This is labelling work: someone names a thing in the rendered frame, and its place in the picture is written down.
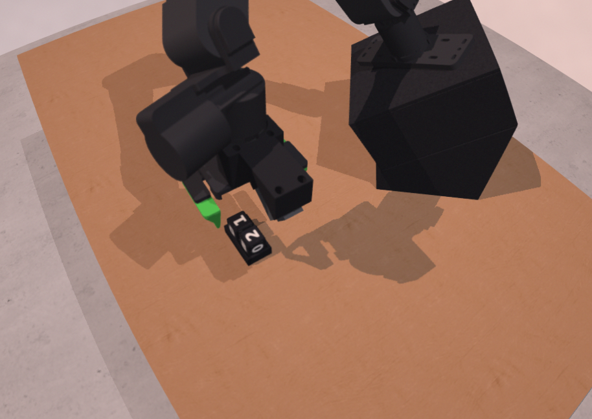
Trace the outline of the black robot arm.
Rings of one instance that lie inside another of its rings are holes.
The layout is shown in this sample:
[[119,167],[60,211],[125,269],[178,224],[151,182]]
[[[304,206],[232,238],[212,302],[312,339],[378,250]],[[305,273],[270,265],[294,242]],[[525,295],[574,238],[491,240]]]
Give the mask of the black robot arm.
[[[353,23],[374,23],[380,33],[357,58],[360,66],[453,71],[475,43],[472,34],[424,31],[414,11],[419,0],[336,2]],[[253,39],[249,0],[166,0],[163,48],[187,79],[136,122],[169,176],[185,181],[216,155],[231,188],[250,182],[270,221],[284,221],[312,201],[313,179],[283,147],[283,130],[269,115],[266,121],[264,77],[241,68],[260,56]],[[266,125],[257,140],[231,143]]]

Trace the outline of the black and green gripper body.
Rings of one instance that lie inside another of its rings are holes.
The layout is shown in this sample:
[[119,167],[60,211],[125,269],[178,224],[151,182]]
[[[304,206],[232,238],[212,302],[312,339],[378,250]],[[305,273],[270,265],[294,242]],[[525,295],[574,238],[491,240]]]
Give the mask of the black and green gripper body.
[[[232,139],[232,144],[245,144],[260,138],[267,130],[267,125],[264,129],[258,132],[256,135],[248,139]],[[286,146],[285,146],[286,145]],[[305,157],[292,145],[290,141],[284,142],[284,147],[289,153],[295,158],[295,160],[305,169],[308,166],[308,161]],[[214,197],[218,200],[222,199],[222,195],[234,190],[222,176],[218,170],[217,158],[214,156],[210,161],[203,165],[197,172],[191,175],[186,181],[183,182],[184,186],[188,190],[195,203],[200,203],[209,199],[211,193],[204,184],[206,180],[210,186],[210,190]]]

